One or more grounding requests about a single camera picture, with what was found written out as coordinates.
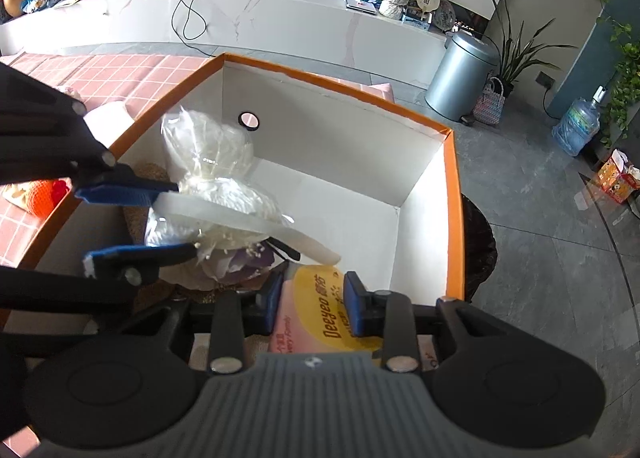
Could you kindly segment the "white plastic bag bundle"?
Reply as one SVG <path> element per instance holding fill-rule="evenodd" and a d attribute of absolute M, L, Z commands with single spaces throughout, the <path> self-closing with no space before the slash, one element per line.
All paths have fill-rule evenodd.
<path fill-rule="evenodd" d="M 168 179 L 178 184 L 181 194 L 285 223 L 276 200 L 248 183 L 254 149 L 244 129 L 180 108 L 163 116 L 160 133 Z M 196 257 L 165 267 L 162 278 L 196 291 L 241 286 L 276 264 L 276 254 L 262 234 L 161 213 L 156 208 L 149 210 L 144 242 L 154 247 L 194 244 Z"/>

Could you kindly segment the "orange white storage box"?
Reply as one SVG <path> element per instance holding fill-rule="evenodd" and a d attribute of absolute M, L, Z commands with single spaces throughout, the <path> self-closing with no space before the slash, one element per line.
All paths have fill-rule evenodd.
<path fill-rule="evenodd" d="M 224 55 L 122 133 L 112 145 L 116 163 L 166 169 L 160 121 L 180 108 L 248 133 L 248 183 L 276 200 L 283 225 L 342 257 L 327 267 L 356 272 L 370 291 L 416 302 L 463 296 L 462 204 L 450 129 L 320 76 Z M 62 215 L 35 271 L 87 277 L 86 253 L 144 245 L 131 239 L 124 207 L 74 198 L 77 207 Z M 255 288 L 230 289 L 256 290 L 281 267 L 322 265 L 272 237 L 267 243 L 276 264 Z M 1 344 L 25 358 L 55 354 L 77 342 L 76 324 L 85 316 L 92 317 L 13 311 Z"/>

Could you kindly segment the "orange knitted ball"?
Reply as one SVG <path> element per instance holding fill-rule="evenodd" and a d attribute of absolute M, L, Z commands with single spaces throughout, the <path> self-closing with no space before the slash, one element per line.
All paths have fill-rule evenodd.
<path fill-rule="evenodd" d="M 70 187 L 65 180 L 28 182 L 25 187 L 26 210 L 40 219 L 46 219 L 64 198 Z"/>

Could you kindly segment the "pink checkered tablecloth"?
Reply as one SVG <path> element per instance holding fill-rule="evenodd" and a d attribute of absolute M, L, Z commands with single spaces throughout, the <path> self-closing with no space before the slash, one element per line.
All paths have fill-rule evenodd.
<path fill-rule="evenodd" d="M 18 55 L 8 64 L 51 87 L 73 88 L 90 107 L 123 100 L 134 122 L 178 88 L 183 81 L 180 74 L 190 62 L 187 58 L 164 61 L 145 54 L 128 62 L 122 55 L 112 55 L 105 61 L 65 58 L 55 63 L 46 59 L 23 70 L 25 59 Z M 134 287 L 124 282 L 39 273 L 35 269 L 1 270 L 2 319 L 13 311 L 90 315 L 103 331 L 110 333 L 134 314 L 172 297 L 190 296 L 193 293 L 160 278 L 152 285 Z"/>

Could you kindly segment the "woven pink basket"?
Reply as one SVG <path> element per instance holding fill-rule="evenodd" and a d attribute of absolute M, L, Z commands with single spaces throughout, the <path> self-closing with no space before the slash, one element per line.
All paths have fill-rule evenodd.
<path fill-rule="evenodd" d="M 497 77 L 491 77 L 478 98 L 472 111 L 475 120 L 487 126 L 497 126 L 506 102 L 503 84 Z"/>

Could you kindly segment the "grey metal trash can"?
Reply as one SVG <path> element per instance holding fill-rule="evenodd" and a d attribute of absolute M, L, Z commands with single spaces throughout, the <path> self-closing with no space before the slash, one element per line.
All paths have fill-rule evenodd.
<path fill-rule="evenodd" d="M 445 42 L 445 55 L 425 93 L 428 107 L 452 121 L 472 113 L 486 81 L 499 65 L 492 44 L 457 32 Z"/>

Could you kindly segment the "white marble tv cabinet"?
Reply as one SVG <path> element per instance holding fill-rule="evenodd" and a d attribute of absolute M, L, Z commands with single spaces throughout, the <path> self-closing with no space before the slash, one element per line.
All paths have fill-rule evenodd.
<path fill-rule="evenodd" d="M 345 0 L 80 0 L 1 27 L 4 53 L 134 42 L 268 51 L 422 88 L 445 54 L 441 34 L 350 10 Z"/>

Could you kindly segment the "orange snack box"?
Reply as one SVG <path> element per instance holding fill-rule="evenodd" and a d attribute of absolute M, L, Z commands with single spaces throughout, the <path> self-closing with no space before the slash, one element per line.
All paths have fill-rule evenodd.
<path fill-rule="evenodd" d="M 617 204 L 623 204 L 639 189 L 639 169 L 625 153 L 614 149 L 597 172 L 596 181 L 608 197 Z"/>

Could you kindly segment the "blue water jug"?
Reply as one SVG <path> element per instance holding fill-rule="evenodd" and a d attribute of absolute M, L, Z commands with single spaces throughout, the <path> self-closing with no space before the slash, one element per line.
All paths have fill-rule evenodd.
<path fill-rule="evenodd" d="M 552 137 L 560 148 L 576 157 L 600 129 L 600 104 L 606 89 L 597 88 L 590 100 L 576 99 L 552 128 Z"/>

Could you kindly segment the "tall leafy floor plant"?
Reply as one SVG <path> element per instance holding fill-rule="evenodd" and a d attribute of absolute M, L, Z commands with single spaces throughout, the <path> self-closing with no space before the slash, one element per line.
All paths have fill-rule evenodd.
<path fill-rule="evenodd" d="M 511 12 L 506 0 L 499 2 L 491 0 L 494 7 L 494 17 L 499 27 L 499 41 L 494 42 L 499 55 L 497 78 L 503 84 L 504 95 L 510 96 L 521 76 L 530 67 L 546 67 L 558 70 L 559 66 L 541 59 L 541 53 L 548 50 L 574 50 L 574 44 L 559 44 L 559 42 L 542 41 L 542 34 L 555 22 L 552 18 L 537 28 L 528 37 L 524 34 L 525 22 L 522 21 L 515 28 Z"/>

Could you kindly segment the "bushy green corner plant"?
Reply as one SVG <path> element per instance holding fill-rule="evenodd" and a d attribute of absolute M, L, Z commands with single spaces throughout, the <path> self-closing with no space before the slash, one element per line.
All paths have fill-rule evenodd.
<path fill-rule="evenodd" d="M 597 23 L 611 26 L 610 42 L 620 51 L 608 81 L 608 100 L 601 113 L 601 143 L 611 148 L 613 130 L 626 139 L 629 108 L 639 102 L 639 35 L 634 33 L 631 24 L 609 15 L 600 16 Z"/>

